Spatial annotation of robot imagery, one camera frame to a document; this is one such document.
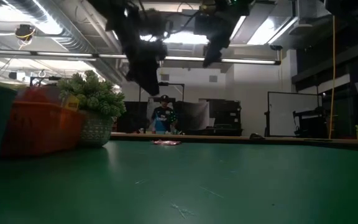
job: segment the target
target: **orange basket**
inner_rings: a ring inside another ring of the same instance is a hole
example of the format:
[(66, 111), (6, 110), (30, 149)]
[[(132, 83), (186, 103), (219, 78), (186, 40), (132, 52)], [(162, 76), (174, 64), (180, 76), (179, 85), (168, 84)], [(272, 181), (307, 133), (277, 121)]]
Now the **orange basket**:
[(74, 148), (85, 116), (51, 103), (13, 103), (0, 156), (38, 156)]

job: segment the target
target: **green table surface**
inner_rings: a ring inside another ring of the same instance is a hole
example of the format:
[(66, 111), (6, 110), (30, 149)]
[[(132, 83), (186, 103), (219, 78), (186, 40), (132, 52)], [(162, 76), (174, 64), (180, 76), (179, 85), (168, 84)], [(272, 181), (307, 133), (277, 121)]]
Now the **green table surface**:
[(0, 223), (358, 223), (358, 151), (109, 142), (0, 161)]

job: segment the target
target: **small object on table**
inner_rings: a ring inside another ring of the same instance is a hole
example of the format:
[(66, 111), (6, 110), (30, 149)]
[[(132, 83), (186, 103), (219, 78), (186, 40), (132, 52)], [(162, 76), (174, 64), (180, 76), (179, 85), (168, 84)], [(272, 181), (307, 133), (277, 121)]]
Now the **small object on table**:
[(153, 141), (153, 143), (161, 146), (176, 146), (181, 144), (180, 141), (163, 141), (163, 140)]
[(264, 138), (263, 136), (261, 136), (260, 134), (252, 133), (252, 134), (249, 136), (249, 139), (251, 139), (251, 140), (255, 140), (255, 139), (264, 140), (265, 138)]

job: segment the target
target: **person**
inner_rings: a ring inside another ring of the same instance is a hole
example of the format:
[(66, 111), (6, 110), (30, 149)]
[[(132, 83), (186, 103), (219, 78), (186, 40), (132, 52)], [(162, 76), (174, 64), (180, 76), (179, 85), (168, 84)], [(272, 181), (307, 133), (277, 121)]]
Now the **person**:
[(177, 124), (177, 117), (172, 108), (168, 107), (169, 97), (167, 95), (162, 95), (160, 97), (161, 106), (154, 109), (151, 123), (155, 121), (154, 128), (157, 134), (165, 134), (165, 132), (171, 132), (172, 129), (175, 129)]

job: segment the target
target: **potted plant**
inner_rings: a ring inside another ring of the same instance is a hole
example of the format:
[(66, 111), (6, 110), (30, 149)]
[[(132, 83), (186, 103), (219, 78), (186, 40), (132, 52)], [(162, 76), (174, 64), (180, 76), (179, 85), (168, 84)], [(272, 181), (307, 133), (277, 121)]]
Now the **potted plant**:
[(72, 94), (79, 99), (80, 113), (86, 116), (80, 145), (101, 147), (110, 139), (113, 119), (126, 111), (124, 94), (114, 93), (109, 81), (99, 82), (92, 70), (86, 71), (85, 75), (85, 79), (78, 73), (71, 79), (61, 79), (58, 87), (61, 97)]

